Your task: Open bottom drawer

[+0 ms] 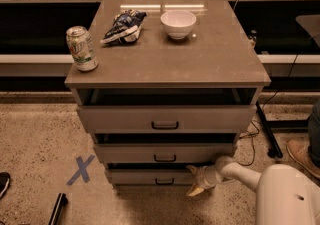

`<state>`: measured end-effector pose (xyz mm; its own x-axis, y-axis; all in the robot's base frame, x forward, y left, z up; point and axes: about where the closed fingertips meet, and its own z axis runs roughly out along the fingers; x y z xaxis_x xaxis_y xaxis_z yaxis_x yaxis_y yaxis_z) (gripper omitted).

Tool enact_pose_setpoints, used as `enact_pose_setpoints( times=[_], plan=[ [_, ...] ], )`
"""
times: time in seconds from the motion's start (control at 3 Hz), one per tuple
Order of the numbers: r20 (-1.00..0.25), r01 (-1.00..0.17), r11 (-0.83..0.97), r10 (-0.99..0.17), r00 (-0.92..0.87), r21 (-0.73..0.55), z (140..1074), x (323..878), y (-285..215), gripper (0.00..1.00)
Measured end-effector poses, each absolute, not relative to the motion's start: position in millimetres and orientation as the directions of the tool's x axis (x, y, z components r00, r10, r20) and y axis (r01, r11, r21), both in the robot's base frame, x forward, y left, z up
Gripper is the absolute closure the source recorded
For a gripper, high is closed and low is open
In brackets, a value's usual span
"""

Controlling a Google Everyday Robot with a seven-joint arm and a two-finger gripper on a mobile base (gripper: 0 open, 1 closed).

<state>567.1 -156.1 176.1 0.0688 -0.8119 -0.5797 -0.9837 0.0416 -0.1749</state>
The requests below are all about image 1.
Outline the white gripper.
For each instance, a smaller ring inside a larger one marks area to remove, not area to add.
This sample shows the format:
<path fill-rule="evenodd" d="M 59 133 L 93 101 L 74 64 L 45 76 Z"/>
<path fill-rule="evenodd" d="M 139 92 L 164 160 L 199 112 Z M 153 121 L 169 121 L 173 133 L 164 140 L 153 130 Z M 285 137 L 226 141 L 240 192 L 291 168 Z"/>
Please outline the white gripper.
<path fill-rule="evenodd" d="M 186 193 L 188 197 L 199 195 L 205 189 L 213 188 L 222 181 L 222 177 L 215 166 L 195 167 L 187 165 L 186 168 L 194 175 L 194 184 Z"/>

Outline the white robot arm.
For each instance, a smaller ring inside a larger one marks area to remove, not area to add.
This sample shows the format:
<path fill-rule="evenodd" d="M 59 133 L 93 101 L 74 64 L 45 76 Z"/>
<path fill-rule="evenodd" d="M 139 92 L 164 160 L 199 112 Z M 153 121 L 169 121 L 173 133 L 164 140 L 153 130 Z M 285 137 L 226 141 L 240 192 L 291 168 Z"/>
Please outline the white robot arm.
<path fill-rule="evenodd" d="M 255 225 L 320 225 L 320 187 L 299 170 L 274 164 L 262 173 L 221 156 L 214 165 L 188 165 L 195 196 L 228 180 L 237 180 L 256 193 Z"/>

